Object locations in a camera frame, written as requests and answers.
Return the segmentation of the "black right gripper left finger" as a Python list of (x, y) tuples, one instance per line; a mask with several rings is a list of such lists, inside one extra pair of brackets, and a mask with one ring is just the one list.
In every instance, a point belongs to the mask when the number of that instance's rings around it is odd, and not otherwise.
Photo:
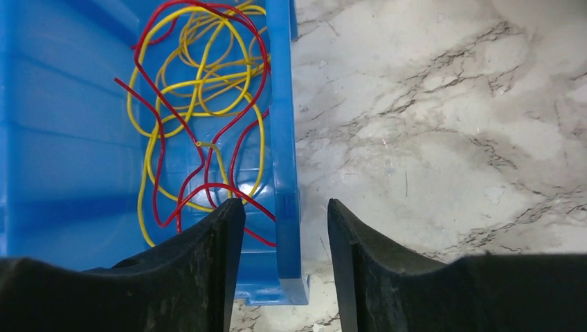
[(1, 260), (2, 331), (228, 331), (244, 238), (228, 199), (197, 224), (111, 268)]

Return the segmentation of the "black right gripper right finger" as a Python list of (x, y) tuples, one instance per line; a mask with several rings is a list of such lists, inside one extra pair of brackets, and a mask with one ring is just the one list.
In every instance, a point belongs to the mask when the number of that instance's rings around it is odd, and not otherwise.
[(339, 200), (327, 227), (343, 331), (585, 331), (584, 254), (466, 256), (445, 264)]

